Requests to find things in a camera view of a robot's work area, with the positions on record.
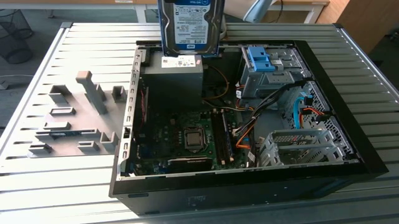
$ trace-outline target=blue drive bay bracket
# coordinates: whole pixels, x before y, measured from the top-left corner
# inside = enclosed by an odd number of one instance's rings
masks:
[[[249,47],[249,56],[254,64],[255,71],[275,71],[269,60],[269,54],[263,47]]]

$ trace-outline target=expansion slot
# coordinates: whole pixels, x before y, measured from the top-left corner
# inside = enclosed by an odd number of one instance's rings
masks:
[[[225,111],[218,111],[214,109],[211,113],[215,148],[217,148],[217,158],[221,165],[226,165],[229,162],[234,161],[233,158],[233,146],[227,127],[227,120],[225,116]]]

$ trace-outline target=sticker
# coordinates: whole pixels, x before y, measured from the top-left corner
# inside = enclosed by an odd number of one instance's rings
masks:
[[[249,152],[249,158],[250,158],[250,160],[251,160],[253,162],[255,162],[255,156],[254,156],[254,154],[253,154],[251,152]]]
[[[237,90],[237,97],[238,97],[239,99],[242,99],[242,91],[241,91],[241,90]]]
[[[282,60],[271,60],[273,64],[283,64]]]
[[[179,57],[162,57],[163,68],[195,67],[195,56],[182,55]]]
[[[194,44],[206,44],[209,41],[210,25],[205,19],[205,15],[210,11],[210,8],[211,4],[207,6],[174,4],[175,43],[187,44],[187,49],[194,49]]]

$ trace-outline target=table surface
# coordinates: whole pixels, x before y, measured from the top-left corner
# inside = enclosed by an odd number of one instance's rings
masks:
[[[134,4],[156,4],[158,0],[130,0]],[[48,3],[48,4],[128,4],[126,1],[118,2],[118,0],[0,0],[2,3]],[[285,0],[287,5],[329,5],[330,0]]]
[[[239,23],[229,24],[229,37],[309,41],[390,172],[318,200],[138,217],[108,197],[114,155],[27,158],[24,142],[35,137],[20,127],[43,124],[48,107],[58,107],[39,103],[50,84],[91,70],[103,89],[116,81],[128,85],[136,40],[160,39],[159,24],[78,23],[60,29],[0,139],[2,223],[399,223],[399,94],[346,32],[333,25]]]

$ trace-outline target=wastebasket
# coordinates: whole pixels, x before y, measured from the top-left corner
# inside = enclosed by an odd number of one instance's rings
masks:
[[[0,9],[0,26],[18,39],[27,39],[34,31],[20,9]]]
[[[0,26],[0,56],[10,64],[20,64],[32,58],[32,51],[26,40],[16,38],[14,33]]]

